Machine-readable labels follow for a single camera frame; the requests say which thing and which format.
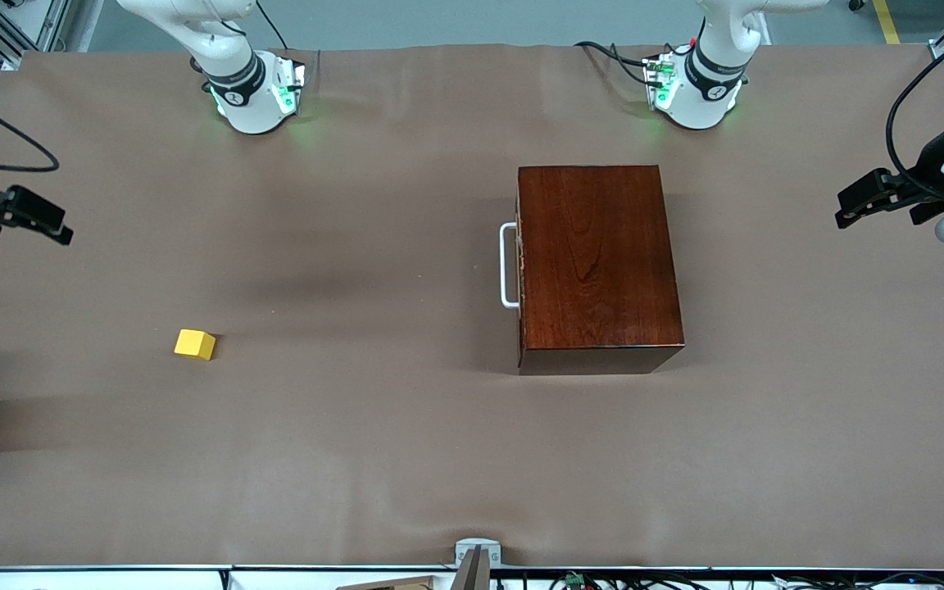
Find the box handle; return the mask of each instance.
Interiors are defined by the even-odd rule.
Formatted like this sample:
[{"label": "box handle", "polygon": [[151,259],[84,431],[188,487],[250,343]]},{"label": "box handle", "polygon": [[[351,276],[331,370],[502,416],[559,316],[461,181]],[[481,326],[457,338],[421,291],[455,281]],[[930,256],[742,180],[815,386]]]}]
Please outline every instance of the box handle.
[{"label": "box handle", "polygon": [[508,224],[501,224],[501,229],[497,231],[497,251],[498,251],[498,268],[501,269],[501,304],[510,310],[518,310],[520,308],[520,302],[510,302],[509,300],[509,273],[506,273],[505,260],[508,259],[508,256],[505,255],[505,232],[506,230],[516,229],[516,223],[514,221],[509,221]]}]

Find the brown paper tablecloth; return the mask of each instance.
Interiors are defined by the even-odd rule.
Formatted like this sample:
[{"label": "brown paper tablecloth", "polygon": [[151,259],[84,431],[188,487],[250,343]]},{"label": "brown paper tablecloth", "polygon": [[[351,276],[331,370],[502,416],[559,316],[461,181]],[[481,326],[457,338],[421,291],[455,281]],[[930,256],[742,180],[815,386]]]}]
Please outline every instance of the brown paper tablecloth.
[{"label": "brown paper tablecloth", "polygon": [[[2,76],[63,167],[0,187],[75,243],[0,242],[0,564],[431,563],[483,535],[520,564],[944,567],[944,246],[832,218],[888,165],[923,46],[763,48],[705,132],[581,49],[302,56],[302,116],[265,137],[183,53]],[[943,128],[944,66],[906,160]],[[0,129],[0,161],[37,157]],[[515,376],[517,167],[641,163],[686,350]],[[216,360],[175,357],[182,328]]]}]

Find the yellow cube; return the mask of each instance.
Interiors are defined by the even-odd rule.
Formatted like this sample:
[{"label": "yellow cube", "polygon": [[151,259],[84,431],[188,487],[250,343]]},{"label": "yellow cube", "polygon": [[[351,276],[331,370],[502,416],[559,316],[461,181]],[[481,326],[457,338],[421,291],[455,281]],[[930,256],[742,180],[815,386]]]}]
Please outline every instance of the yellow cube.
[{"label": "yellow cube", "polygon": [[181,329],[173,352],[187,358],[210,360],[213,356],[214,344],[217,344],[217,339],[206,332],[199,332],[198,329]]}]

